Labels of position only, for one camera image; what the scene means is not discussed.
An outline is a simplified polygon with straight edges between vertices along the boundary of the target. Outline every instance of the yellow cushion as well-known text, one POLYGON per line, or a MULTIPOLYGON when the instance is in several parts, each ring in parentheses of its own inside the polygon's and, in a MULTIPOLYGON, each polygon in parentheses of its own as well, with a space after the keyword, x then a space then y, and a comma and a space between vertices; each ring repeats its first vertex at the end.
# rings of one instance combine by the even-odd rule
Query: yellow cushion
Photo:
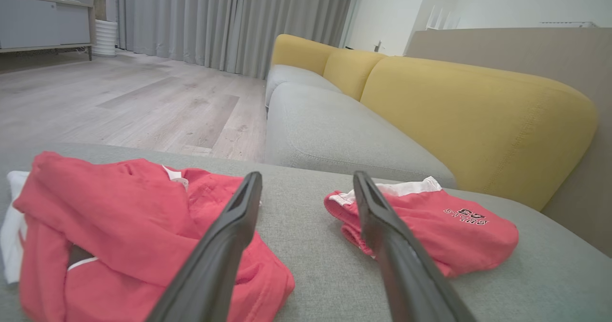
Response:
POLYGON ((323 77, 345 95, 359 101, 372 68, 386 57, 385 54, 363 50, 335 50, 329 55, 323 77))
POLYGON ((547 78, 393 56, 361 103, 442 161, 460 189, 541 210, 597 127, 592 102, 547 78))
POLYGON ((322 76, 329 54, 335 50, 338 49, 327 44, 281 34, 274 43, 271 63, 307 69, 322 76))

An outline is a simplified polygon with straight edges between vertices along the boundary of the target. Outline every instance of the sofa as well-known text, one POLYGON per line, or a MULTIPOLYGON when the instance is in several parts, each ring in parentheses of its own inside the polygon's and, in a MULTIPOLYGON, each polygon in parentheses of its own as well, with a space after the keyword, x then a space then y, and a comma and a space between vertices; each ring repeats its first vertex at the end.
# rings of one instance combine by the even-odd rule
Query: sofa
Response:
MULTIPOLYGON (((170 167, 199 167, 233 176, 260 171, 262 207, 256 229, 295 277, 295 290, 275 321, 391 320, 376 261, 346 241, 341 222, 323 206, 330 192, 352 189, 352 176, 85 144, 4 150, 0 152, 0 176, 30 170, 33 157, 43 150, 92 163, 146 158, 170 167)), ((450 281, 478 321, 612 320, 612 259, 523 204, 481 193, 446 191, 511 220, 520 233, 517 248, 499 267, 450 281)), ((0 219, 10 201, 7 180, 0 179, 0 219)), ((0 316, 3 321, 28 321, 20 309, 17 285, 0 284, 0 316)))
POLYGON ((499 196, 542 210, 589 147, 593 103, 527 74, 278 36, 264 162, 499 196))

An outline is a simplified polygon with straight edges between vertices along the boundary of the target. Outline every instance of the beige partition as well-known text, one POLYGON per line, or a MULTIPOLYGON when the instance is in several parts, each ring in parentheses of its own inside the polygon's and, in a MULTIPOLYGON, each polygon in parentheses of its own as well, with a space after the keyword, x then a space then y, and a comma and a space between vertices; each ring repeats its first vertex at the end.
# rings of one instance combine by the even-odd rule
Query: beige partition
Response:
POLYGON ((543 212, 612 256, 612 28, 428 30, 406 55, 534 74, 588 96, 600 119, 593 143, 543 212))

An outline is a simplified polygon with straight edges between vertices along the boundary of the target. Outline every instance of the curtain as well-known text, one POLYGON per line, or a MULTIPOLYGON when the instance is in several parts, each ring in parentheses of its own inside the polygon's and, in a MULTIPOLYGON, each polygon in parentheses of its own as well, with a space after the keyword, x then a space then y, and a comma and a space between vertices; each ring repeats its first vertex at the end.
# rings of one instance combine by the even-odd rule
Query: curtain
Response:
POLYGON ((118 0, 119 44, 135 53, 264 78, 277 35, 338 46, 349 5, 350 0, 118 0))
POLYGON ((350 0, 239 0, 236 57, 227 71, 265 78, 274 40, 292 34, 337 47, 350 0))

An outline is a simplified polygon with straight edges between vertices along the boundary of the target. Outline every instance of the gray cabinet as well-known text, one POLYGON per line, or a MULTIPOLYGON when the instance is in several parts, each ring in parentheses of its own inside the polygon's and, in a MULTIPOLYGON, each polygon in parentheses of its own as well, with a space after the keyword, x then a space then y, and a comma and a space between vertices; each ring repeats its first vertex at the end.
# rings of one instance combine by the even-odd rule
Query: gray cabinet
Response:
POLYGON ((89 46, 92 11, 63 0, 0 0, 0 51, 89 46))

